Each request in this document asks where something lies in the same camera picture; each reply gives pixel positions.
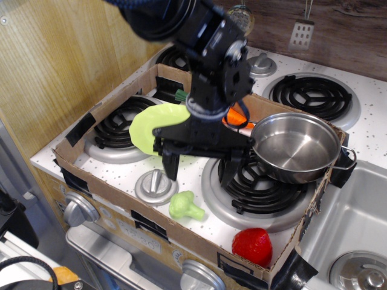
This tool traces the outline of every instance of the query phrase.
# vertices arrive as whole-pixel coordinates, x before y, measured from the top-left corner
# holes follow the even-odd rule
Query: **cardboard box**
[[[239,256],[234,256],[232,253],[229,253],[218,245],[215,245],[189,229],[184,228],[178,222],[161,214],[155,208],[142,203],[132,196],[128,196],[126,193],[112,187],[105,181],[96,178],[92,174],[74,165],[77,157],[83,153],[84,135],[139,90],[142,90],[143,94],[146,94],[156,88],[156,76],[182,83],[184,90],[190,91],[191,74],[164,65],[153,66],[130,85],[125,86],[120,92],[113,95],[111,98],[100,102],[86,114],[79,124],[77,124],[68,136],[56,147],[54,153],[57,163],[62,169],[87,183],[88,190],[94,195],[98,195],[102,199],[107,200],[114,205],[118,205],[127,213],[131,213],[132,211],[140,213],[147,221],[151,221],[164,229],[165,235],[167,236],[166,243],[169,243],[172,246],[176,243],[177,247],[184,248],[188,252],[192,253],[197,261],[210,266],[224,281],[226,281],[227,289],[245,289],[240,288],[240,286],[235,286],[237,285],[236,283],[229,282],[232,280],[229,277],[232,277],[233,279],[240,277],[240,280],[245,281],[251,280],[252,282],[250,283],[257,282],[260,284],[260,286],[257,286],[260,288],[257,289],[278,289],[276,288],[276,285],[279,283],[279,276],[276,276],[276,274],[280,272],[285,263],[289,263],[289,257],[291,255],[296,255],[297,252],[300,252],[298,243],[302,238],[303,232],[305,227],[308,225],[310,218],[317,210],[317,204],[329,182],[331,170],[326,172],[325,176],[319,183],[313,199],[305,211],[304,217],[295,227],[294,233],[288,241],[286,247],[283,249],[282,254],[278,257],[270,269],[265,269]],[[248,95],[244,99],[244,102],[249,108],[252,121],[259,121],[266,116],[278,112],[300,112],[296,109],[274,103],[257,95]],[[345,139],[345,133],[334,126],[332,127],[341,142],[343,142]],[[152,233],[148,231],[145,231],[145,233],[152,235]],[[232,269],[234,274],[229,273],[229,269]]]

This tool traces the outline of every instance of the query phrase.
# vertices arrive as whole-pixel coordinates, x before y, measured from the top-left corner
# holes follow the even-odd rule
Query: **green broccoli toy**
[[[169,204],[169,214],[172,219],[190,216],[200,221],[204,217],[204,210],[194,204],[194,193],[186,191],[173,195]]]

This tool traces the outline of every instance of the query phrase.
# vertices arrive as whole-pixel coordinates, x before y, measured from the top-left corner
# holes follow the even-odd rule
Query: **lime green toy plate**
[[[189,116],[184,105],[166,103],[148,107],[134,117],[129,127],[132,143],[145,154],[158,155],[153,151],[153,129],[180,124]]]

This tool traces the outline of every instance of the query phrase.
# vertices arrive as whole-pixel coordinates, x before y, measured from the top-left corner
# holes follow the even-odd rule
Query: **metal saucepan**
[[[348,170],[356,163],[355,151],[341,146],[335,131],[312,115],[271,115],[255,125],[252,138],[259,169],[282,182],[308,183],[323,177],[328,168]],[[342,148],[353,153],[353,163],[332,166]]]

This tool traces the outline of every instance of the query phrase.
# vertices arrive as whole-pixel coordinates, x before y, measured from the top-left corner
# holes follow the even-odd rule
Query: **sink drain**
[[[332,264],[329,282],[341,290],[387,290],[387,259],[366,251],[346,253]]]

